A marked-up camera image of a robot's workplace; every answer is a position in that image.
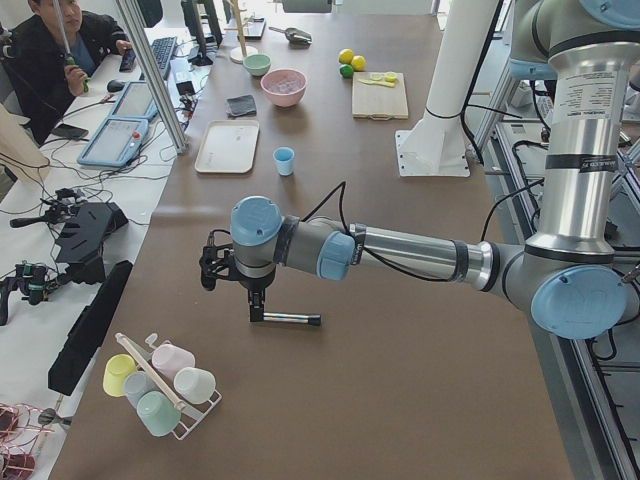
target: cup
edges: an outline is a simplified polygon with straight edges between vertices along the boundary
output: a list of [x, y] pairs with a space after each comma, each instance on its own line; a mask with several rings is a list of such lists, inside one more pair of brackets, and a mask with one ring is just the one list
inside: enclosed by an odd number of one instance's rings
[[296, 152], [289, 147], [278, 147], [273, 151], [273, 159], [276, 162], [276, 169], [283, 177], [293, 173], [293, 160]]
[[104, 377], [102, 378], [102, 389], [107, 395], [112, 397], [124, 396], [124, 382], [129, 375], [136, 371], [136, 361], [127, 355], [121, 353], [114, 355], [109, 359], [104, 368]]
[[138, 402], [145, 394], [159, 390], [155, 382], [145, 372], [133, 372], [124, 381], [122, 389], [133, 408], [138, 406]]
[[171, 343], [163, 343], [153, 351], [151, 363], [169, 380], [185, 367], [195, 367], [196, 357], [193, 353]]
[[209, 400], [216, 391], [216, 377], [207, 370], [186, 367], [176, 374], [173, 386], [187, 402], [198, 405]]
[[136, 407], [138, 417], [154, 437], [163, 437], [178, 426], [180, 412], [162, 392], [148, 392]]

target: black jacket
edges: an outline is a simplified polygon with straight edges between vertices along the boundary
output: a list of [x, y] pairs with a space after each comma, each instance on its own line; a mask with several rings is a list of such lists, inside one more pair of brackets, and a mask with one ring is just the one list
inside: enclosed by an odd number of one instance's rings
[[[82, 15], [80, 35], [99, 65], [109, 53], [118, 53], [116, 41], [126, 40], [126, 36], [108, 15]], [[13, 33], [19, 54], [5, 62], [6, 70], [22, 112], [31, 119], [33, 136], [41, 144], [74, 99], [64, 76], [64, 53], [37, 15], [22, 22]]]

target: pink bowl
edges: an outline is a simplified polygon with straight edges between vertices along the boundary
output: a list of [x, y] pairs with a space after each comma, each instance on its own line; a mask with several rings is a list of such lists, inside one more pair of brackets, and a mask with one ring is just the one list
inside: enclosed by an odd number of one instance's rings
[[260, 80], [260, 85], [271, 103], [278, 107], [291, 107], [302, 100], [307, 77], [297, 70], [283, 68], [267, 73]]

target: computer mouse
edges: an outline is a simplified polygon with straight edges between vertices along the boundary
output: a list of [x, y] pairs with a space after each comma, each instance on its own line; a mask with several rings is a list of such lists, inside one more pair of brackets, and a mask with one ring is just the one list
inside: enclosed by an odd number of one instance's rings
[[111, 80], [109, 83], [107, 83], [107, 92], [109, 93], [119, 92], [124, 88], [124, 85], [125, 83], [121, 82], [120, 80]]

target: wooden cutting board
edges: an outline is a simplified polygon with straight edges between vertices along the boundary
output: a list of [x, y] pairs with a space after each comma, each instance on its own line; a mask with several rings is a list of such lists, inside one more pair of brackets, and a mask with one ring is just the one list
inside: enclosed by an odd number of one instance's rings
[[398, 73], [393, 88], [380, 85], [365, 85], [358, 79], [370, 79], [376, 72], [356, 72], [353, 75], [351, 112], [355, 118], [388, 120], [390, 118], [409, 118], [407, 91], [404, 87], [404, 75]]

